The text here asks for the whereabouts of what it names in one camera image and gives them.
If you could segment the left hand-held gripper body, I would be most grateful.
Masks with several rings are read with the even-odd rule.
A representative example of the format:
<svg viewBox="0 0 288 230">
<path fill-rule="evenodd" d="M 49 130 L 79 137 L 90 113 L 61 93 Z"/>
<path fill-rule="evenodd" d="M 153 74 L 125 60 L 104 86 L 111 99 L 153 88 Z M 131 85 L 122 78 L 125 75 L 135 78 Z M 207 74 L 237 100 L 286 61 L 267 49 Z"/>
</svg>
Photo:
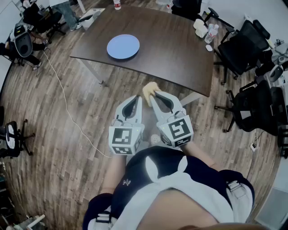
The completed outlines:
<svg viewBox="0 0 288 230">
<path fill-rule="evenodd" d="M 108 143 L 115 155 L 135 155 L 142 141 L 144 124 L 142 116 L 125 118 L 119 115 L 109 127 Z"/>
</svg>

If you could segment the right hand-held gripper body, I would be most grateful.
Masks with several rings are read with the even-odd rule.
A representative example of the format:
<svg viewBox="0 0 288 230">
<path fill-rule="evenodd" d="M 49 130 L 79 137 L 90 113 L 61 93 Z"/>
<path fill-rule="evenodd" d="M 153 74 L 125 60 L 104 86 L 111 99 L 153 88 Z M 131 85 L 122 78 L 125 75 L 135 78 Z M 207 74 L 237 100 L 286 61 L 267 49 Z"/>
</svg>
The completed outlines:
<svg viewBox="0 0 288 230">
<path fill-rule="evenodd" d="M 193 138 L 193 128 L 190 117 L 185 109 L 177 111 L 157 122 L 161 141 L 168 147 L 178 148 Z"/>
</svg>

